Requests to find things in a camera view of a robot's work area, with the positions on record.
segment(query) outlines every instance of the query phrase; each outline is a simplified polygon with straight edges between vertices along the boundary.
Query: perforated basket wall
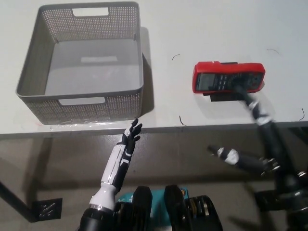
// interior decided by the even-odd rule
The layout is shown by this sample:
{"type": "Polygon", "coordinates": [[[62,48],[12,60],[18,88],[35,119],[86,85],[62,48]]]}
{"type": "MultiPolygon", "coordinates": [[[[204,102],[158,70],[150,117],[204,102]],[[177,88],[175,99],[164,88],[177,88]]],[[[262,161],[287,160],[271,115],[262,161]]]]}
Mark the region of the perforated basket wall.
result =
{"type": "Polygon", "coordinates": [[[53,47],[56,43],[85,39],[134,39],[142,73],[139,7],[135,2],[101,2],[42,6],[26,57],[17,95],[43,124],[75,124],[121,119],[141,115],[142,88],[122,94],[89,94],[104,97],[105,103],[61,105],[63,96],[44,96],[53,47]],[[75,17],[74,8],[108,7],[108,16],[75,17]]]}
{"type": "Polygon", "coordinates": [[[105,103],[63,106],[58,100],[26,103],[43,124],[78,124],[137,118],[142,94],[106,97],[105,103]]]}

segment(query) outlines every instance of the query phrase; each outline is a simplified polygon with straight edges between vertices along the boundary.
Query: robotic hand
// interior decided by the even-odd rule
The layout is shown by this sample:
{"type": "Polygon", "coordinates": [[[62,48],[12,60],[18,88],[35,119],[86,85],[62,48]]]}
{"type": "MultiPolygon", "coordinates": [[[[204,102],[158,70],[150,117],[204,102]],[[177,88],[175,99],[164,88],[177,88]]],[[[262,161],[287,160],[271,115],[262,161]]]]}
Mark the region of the robotic hand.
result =
{"type": "Polygon", "coordinates": [[[115,195],[121,190],[136,141],[140,139],[142,124],[134,120],[113,148],[107,162],[101,188],[91,198],[90,207],[84,212],[79,231],[104,231],[113,229],[115,195]]]}

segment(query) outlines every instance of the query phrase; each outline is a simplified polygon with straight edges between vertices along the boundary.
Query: black bracket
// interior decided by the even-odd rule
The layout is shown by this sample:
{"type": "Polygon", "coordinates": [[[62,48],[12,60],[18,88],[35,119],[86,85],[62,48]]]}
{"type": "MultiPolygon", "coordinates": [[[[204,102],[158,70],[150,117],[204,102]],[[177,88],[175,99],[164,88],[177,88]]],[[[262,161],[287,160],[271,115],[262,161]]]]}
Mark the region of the black bracket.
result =
{"type": "Polygon", "coordinates": [[[29,208],[1,182],[0,198],[31,223],[61,218],[62,198],[46,201],[35,201],[32,203],[32,207],[29,208]]]}
{"type": "Polygon", "coordinates": [[[31,210],[38,221],[61,219],[62,198],[34,201],[31,210]]]}
{"type": "Polygon", "coordinates": [[[211,102],[223,102],[223,101],[242,101],[243,96],[238,93],[217,93],[210,95],[211,102]]]}

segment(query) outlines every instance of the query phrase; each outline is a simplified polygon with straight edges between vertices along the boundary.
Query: white robotic arm segment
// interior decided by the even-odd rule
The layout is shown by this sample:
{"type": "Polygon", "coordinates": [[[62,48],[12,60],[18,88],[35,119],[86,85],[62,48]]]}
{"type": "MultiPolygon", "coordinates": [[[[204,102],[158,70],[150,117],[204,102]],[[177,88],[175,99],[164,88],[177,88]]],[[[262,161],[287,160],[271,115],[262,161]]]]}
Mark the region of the white robotic arm segment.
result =
{"type": "Polygon", "coordinates": [[[90,200],[90,207],[113,211],[115,195],[122,188],[136,141],[140,139],[138,134],[141,131],[142,124],[136,126],[137,124],[138,119],[134,120],[130,127],[124,131],[121,139],[113,148],[103,173],[101,188],[90,200]]]}

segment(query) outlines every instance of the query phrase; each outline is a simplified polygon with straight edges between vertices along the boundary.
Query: black robotic arm segment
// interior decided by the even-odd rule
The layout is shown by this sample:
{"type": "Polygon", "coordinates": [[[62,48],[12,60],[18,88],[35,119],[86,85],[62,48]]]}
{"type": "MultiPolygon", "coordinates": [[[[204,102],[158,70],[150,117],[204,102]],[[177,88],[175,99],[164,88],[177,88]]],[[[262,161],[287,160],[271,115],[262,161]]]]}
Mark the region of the black robotic arm segment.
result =
{"type": "Polygon", "coordinates": [[[208,146],[207,149],[227,164],[234,165],[241,170],[253,174],[261,175],[270,169],[266,160],[262,160],[246,152],[225,147],[216,147],[214,145],[208,146]]]}

